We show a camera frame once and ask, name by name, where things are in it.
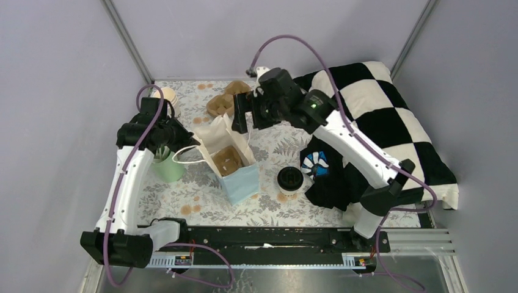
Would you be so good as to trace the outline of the black cup lid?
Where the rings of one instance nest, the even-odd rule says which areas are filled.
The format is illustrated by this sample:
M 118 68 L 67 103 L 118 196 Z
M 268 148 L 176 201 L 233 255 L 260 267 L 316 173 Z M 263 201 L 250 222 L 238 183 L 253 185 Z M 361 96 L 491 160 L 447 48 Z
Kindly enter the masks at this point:
M 277 184 L 282 190 L 294 192 L 304 183 L 303 173 L 296 167 L 285 167 L 277 174 Z

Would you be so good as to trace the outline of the light blue paper bag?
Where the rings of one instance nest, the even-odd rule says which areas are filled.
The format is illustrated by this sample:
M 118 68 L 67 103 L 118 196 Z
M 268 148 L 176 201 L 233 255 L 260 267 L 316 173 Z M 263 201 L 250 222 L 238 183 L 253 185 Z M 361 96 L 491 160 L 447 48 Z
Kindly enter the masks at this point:
M 259 193 L 259 171 L 249 141 L 232 130 L 227 114 L 216 117 L 211 124 L 192 129 L 197 145 L 185 146 L 172 156 L 177 164 L 206 163 L 216 175 L 232 205 L 239 204 Z M 196 149 L 202 159 L 179 161 L 178 153 Z

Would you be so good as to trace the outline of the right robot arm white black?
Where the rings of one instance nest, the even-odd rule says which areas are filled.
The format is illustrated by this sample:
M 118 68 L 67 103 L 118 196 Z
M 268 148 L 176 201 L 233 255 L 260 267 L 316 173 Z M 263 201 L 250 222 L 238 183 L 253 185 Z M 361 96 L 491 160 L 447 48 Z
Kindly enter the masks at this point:
M 362 211 L 353 226 L 350 242 L 356 250 L 366 251 L 374 244 L 374 235 L 396 205 L 403 186 L 413 178 L 415 165 L 409 159 L 399 161 L 383 152 L 351 124 L 330 70 L 326 73 L 334 90 L 333 98 L 318 89 L 303 90 L 284 69 L 250 67 L 246 75 L 255 79 L 255 85 L 251 91 L 234 97 L 232 129 L 240 134 L 248 132 L 245 125 L 248 112 L 252 114 L 255 129 L 287 121 L 327 143 L 354 165 L 370 188 L 360 198 Z

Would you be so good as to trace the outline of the stack of white paper cups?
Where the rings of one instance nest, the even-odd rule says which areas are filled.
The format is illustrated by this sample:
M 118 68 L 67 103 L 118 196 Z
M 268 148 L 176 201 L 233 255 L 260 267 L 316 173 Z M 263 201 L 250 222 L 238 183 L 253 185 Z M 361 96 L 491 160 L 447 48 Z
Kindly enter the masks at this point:
M 168 116 L 178 118 L 181 115 L 181 112 L 178 105 L 178 97 L 176 92 L 170 87 L 161 87 L 161 91 L 166 101 L 166 110 Z

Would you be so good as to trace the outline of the white paper cup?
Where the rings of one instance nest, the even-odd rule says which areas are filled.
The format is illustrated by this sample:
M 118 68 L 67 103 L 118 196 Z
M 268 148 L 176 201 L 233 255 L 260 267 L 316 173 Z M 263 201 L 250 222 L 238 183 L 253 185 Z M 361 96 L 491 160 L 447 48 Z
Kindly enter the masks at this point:
M 293 197 L 296 197 L 297 194 L 301 191 L 300 188 L 298 189 L 295 189 L 295 190 L 288 190 L 288 189 L 283 189 L 283 188 L 280 188 L 280 194 L 284 197 L 287 197 L 287 198 L 293 198 Z

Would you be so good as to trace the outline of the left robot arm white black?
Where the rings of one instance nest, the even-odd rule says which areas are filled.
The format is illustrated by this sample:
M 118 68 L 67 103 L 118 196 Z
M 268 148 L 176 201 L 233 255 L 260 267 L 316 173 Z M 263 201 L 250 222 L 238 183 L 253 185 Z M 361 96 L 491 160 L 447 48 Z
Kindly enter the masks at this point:
M 139 113 L 118 130 L 116 145 L 117 164 L 108 199 L 94 230 L 83 232 L 80 244 L 98 264 L 144 268 L 165 244 L 184 250 L 190 236 L 175 220 L 138 226 L 136 208 L 142 180 L 160 148 L 175 153 L 199 142 L 193 132 L 167 114 L 166 101 L 145 97 Z

